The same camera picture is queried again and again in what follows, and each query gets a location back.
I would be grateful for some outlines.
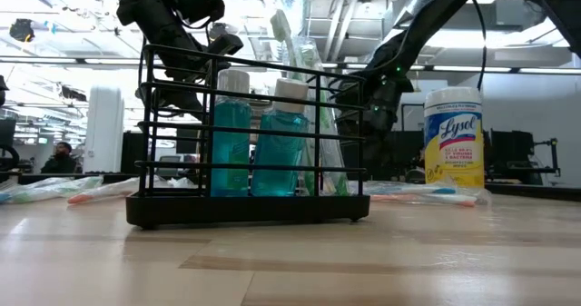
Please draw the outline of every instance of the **metal frame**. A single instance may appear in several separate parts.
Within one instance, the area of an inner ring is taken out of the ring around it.
[[[343,74],[331,74],[321,71],[314,71],[311,69],[295,68],[286,65],[269,64],[264,62],[257,62],[252,60],[244,60],[233,58],[229,56],[221,56],[217,54],[206,54],[201,52],[194,52],[183,50],[179,48],[161,46],[161,45],[146,45],[143,49],[145,59],[147,61],[147,75],[146,81],[141,83],[140,87],[144,92],[144,114],[143,121],[139,123],[143,128],[143,160],[136,163],[141,167],[140,172],[140,187],[136,196],[127,199],[127,214],[128,222],[142,227],[150,227],[157,224],[168,223],[190,223],[190,222],[227,222],[227,221],[253,221],[253,220],[279,220],[289,219],[289,216],[301,220],[316,220],[328,218],[351,218],[357,220],[360,217],[367,216],[369,213],[369,197],[363,195],[363,174],[365,169],[362,167],[363,155],[363,141],[364,139],[357,136],[344,136],[334,134],[320,133],[320,108],[321,107],[338,107],[342,109],[351,110],[359,113],[359,119],[362,119],[364,107],[361,105],[360,88],[362,87],[363,79],[355,76]],[[197,57],[207,60],[208,71],[193,71],[190,69],[172,69],[188,73],[195,73],[206,76],[204,84],[173,82],[167,80],[160,80],[155,78],[154,69],[164,69],[167,67],[163,65],[154,65],[154,57],[157,53],[174,54],[180,57]],[[294,98],[257,95],[257,94],[241,94],[228,91],[217,90],[218,78],[218,63],[230,62],[235,64],[246,64],[255,67],[264,67],[275,70],[281,70],[292,73],[302,73],[310,75],[308,82],[313,82],[315,85],[310,85],[310,89],[315,90],[315,101],[299,100]],[[329,77],[340,80],[349,80],[359,87],[359,100],[355,105],[339,105],[333,103],[320,102],[320,92],[322,90],[337,91],[336,89],[322,87],[321,78]],[[202,116],[202,124],[187,124],[187,123],[165,123],[159,121],[159,112],[167,112],[168,109],[158,106],[159,94],[163,90],[179,91],[183,93],[202,93],[203,94],[203,110],[176,110],[171,109],[172,112],[183,114],[197,114]],[[249,99],[261,99],[274,102],[285,102],[292,104],[304,104],[315,106],[315,133],[289,133],[284,131],[261,130],[261,129],[241,129],[231,127],[215,127],[214,124],[214,105],[216,96],[230,96]],[[157,134],[159,128],[181,128],[197,130],[200,133],[200,138],[185,138],[185,137],[168,137]],[[359,132],[362,130],[362,121],[359,121]],[[212,142],[214,132],[229,132],[229,133],[256,133],[256,134],[272,134],[280,136],[293,136],[302,138],[312,138],[315,141],[315,166],[282,166],[282,165],[256,165],[256,164],[216,164],[212,162]],[[199,163],[181,163],[181,162],[156,162],[155,149],[152,148],[148,153],[150,140],[152,146],[156,145],[157,140],[195,140],[200,143],[199,154],[201,160]],[[358,152],[358,167],[322,167],[320,164],[320,140],[331,139],[340,141],[354,141],[359,144]],[[198,169],[198,187],[192,189],[168,189],[156,188],[153,185],[154,172],[156,168],[186,168]],[[212,189],[212,169],[230,168],[230,169],[249,169],[249,170],[294,170],[302,172],[313,172],[315,177],[314,195],[310,197],[210,197],[210,190]],[[349,196],[320,196],[320,187],[322,187],[322,174],[325,172],[340,172],[340,173],[357,173],[359,177],[358,190],[352,197]],[[246,205],[257,205],[256,209],[246,209],[246,214],[233,214],[231,212],[219,213],[217,207],[223,207],[224,204],[240,206],[240,200],[247,202]],[[321,209],[320,199],[325,199],[325,202],[332,200],[340,200],[338,205],[342,205],[337,209],[330,207],[329,209]],[[185,203],[189,203],[192,208],[191,214],[180,213],[184,208],[188,208]],[[281,207],[285,205],[290,207],[289,210],[267,214],[263,212],[264,209],[271,207]],[[305,214],[310,214],[309,219],[305,219]]]

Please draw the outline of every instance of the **white lid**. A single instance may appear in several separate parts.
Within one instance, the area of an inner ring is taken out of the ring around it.
[[[218,73],[218,90],[245,93],[251,89],[251,77],[240,70],[225,69]]]
[[[426,96],[425,108],[444,103],[476,103],[481,104],[480,91],[472,87],[446,87],[429,93]]]
[[[274,90],[274,95],[279,97],[289,97],[301,100],[307,99],[307,92],[309,91],[309,85],[302,81],[279,78],[276,81],[276,89]],[[275,110],[281,110],[283,112],[302,114],[305,110],[305,105],[301,104],[291,104],[284,102],[274,102],[272,107]]]

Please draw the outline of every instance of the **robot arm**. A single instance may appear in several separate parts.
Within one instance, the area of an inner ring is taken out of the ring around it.
[[[581,56],[581,25],[575,14],[581,0],[529,0],[547,12],[556,28]],[[367,67],[353,75],[367,79],[363,87],[363,101],[368,101],[364,115],[364,134],[371,140],[382,140],[397,121],[397,110],[402,93],[413,92],[406,72],[416,62],[419,52],[467,0],[432,0],[411,21],[409,27],[382,45]],[[349,104],[357,98],[350,83],[341,83],[338,103]],[[340,132],[350,133],[356,128],[355,116],[344,116],[338,121]]]
[[[242,48],[242,42],[236,35],[222,35],[209,46],[198,43],[183,28],[186,24],[199,22],[207,18],[207,23],[219,20],[224,16],[222,0],[119,0],[117,15],[122,25],[135,22],[151,44],[160,44],[192,51],[213,54],[235,54]],[[206,61],[193,56],[162,54],[158,56],[163,64],[172,68],[201,69]],[[166,75],[175,81],[193,81],[198,79],[180,71],[168,70]],[[201,110],[202,105],[195,94],[167,93],[161,95],[162,106],[175,105],[182,109]]]

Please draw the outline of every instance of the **mouthwash bottle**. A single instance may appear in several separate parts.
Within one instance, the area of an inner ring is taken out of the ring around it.
[[[237,70],[218,73],[218,90],[248,93],[250,77]],[[248,101],[228,96],[216,96],[214,127],[251,128],[252,109]],[[214,132],[212,162],[214,164],[248,164],[250,135],[248,133]],[[248,196],[248,169],[212,169],[211,197]]]
[[[279,79],[275,95],[306,99],[309,86],[291,79]],[[306,133],[309,120],[302,114],[305,105],[274,102],[272,109],[261,118],[262,130],[278,130],[292,133]],[[300,156],[305,139],[270,134],[258,137],[254,164],[290,165],[300,164]],[[299,173],[293,170],[254,170],[252,172],[251,193],[254,196],[293,196]]]

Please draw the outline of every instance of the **white bottle cap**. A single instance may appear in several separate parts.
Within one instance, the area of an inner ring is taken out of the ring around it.
[[[276,81],[276,89],[274,91],[275,96],[279,97],[289,97],[301,100],[307,99],[307,93],[309,92],[309,85],[302,81],[279,78]],[[275,110],[281,110],[288,113],[302,114],[305,111],[305,105],[302,104],[291,104],[284,102],[274,102],[272,107]]]
[[[218,73],[218,90],[245,93],[251,89],[251,77],[240,70],[225,69]]]

